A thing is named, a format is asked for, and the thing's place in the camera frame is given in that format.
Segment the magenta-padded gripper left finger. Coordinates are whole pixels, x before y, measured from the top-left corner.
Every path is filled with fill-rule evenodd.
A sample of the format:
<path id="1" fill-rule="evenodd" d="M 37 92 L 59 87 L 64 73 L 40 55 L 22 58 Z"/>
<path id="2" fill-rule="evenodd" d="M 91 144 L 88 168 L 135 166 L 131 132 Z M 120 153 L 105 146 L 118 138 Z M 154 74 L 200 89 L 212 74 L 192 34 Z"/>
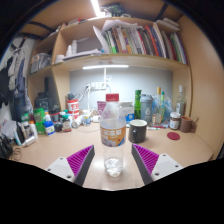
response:
<path id="1" fill-rule="evenodd" d="M 59 157 L 46 168 L 46 171 L 82 186 L 94 156 L 94 146 L 90 145 L 67 158 Z"/>

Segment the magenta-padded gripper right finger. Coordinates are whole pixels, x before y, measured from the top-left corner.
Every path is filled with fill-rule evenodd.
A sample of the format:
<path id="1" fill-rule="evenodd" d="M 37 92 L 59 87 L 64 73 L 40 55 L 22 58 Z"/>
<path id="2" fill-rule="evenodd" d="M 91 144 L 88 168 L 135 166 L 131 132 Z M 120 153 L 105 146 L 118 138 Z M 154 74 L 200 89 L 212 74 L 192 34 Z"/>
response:
<path id="1" fill-rule="evenodd" d="M 156 154 L 140 145 L 132 145 L 132 156 L 145 185 L 164 178 L 182 169 L 168 154 Z"/>

